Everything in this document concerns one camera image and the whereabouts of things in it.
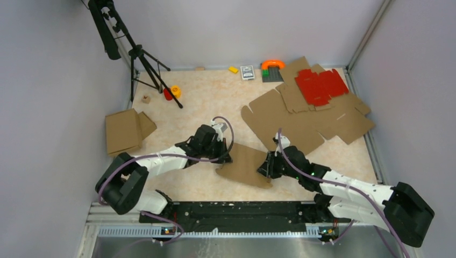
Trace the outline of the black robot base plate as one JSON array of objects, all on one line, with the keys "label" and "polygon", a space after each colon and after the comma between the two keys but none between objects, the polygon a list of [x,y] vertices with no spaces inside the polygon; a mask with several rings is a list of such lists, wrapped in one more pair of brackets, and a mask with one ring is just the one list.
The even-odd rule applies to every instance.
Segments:
[{"label": "black robot base plate", "polygon": [[309,201],[179,202],[163,217],[181,225],[186,233],[307,233],[317,224],[314,234],[321,241],[339,238],[346,233],[339,223],[350,223]]}]

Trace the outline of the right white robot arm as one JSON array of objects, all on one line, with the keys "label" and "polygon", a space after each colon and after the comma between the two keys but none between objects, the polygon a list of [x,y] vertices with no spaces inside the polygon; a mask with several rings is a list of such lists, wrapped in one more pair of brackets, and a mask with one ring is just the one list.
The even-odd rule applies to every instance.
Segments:
[{"label": "right white robot arm", "polygon": [[315,192],[315,214],[321,221],[346,218],[394,231],[401,243],[421,247],[435,212],[409,184],[367,183],[327,166],[310,162],[287,137],[274,139],[276,150],[267,153],[257,171],[270,179],[292,177]]}]

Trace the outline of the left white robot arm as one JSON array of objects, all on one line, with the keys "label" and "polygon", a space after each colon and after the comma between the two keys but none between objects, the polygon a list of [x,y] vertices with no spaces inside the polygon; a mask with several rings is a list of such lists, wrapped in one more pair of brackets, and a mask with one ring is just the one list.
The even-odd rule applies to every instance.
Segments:
[{"label": "left white robot arm", "polygon": [[201,125],[186,141],[163,151],[143,156],[118,154],[95,186],[98,200],[118,215],[148,212],[159,222],[168,221],[173,213],[172,200],[161,190],[146,190],[146,181],[201,162],[231,163],[234,143],[227,144],[226,130],[234,132],[230,123],[212,121],[210,125]]}]

